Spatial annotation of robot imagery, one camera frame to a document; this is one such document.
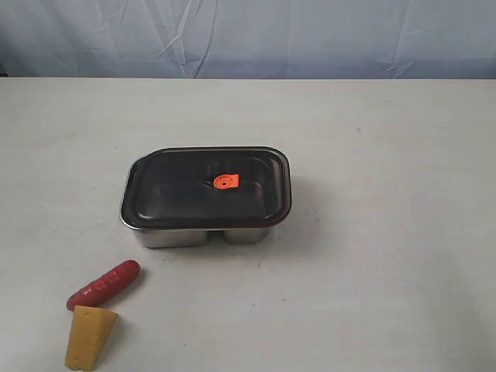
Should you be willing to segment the red toy sausage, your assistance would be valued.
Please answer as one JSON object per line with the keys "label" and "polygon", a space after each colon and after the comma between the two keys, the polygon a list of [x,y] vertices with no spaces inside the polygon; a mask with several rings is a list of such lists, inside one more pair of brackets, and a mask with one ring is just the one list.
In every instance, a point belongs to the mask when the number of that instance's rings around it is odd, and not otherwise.
{"label": "red toy sausage", "polygon": [[93,280],[74,294],[66,303],[73,311],[76,306],[98,307],[128,288],[137,279],[141,270],[135,260],[126,260],[101,277]]}

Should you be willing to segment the yellow toy cheese wedge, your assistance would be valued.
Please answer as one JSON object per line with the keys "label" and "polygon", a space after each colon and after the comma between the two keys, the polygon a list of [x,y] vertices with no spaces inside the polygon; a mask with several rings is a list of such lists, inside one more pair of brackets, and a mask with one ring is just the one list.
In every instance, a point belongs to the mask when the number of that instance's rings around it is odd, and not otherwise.
{"label": "yellow toy cheese wedge", "polygon": [[65,356],[70,370],[93,371],[118,314],[108,309],[76,305]]}

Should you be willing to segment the wrinkled blue-grey backdrop cloth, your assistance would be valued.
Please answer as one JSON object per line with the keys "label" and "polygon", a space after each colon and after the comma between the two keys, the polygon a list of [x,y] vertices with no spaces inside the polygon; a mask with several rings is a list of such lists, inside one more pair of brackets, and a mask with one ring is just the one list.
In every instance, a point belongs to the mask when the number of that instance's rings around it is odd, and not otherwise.
{"label": "wrinkled blue-grey backdrop cloth", "polygon": [[495,76],[493,1],[3,1],[10,76]]}

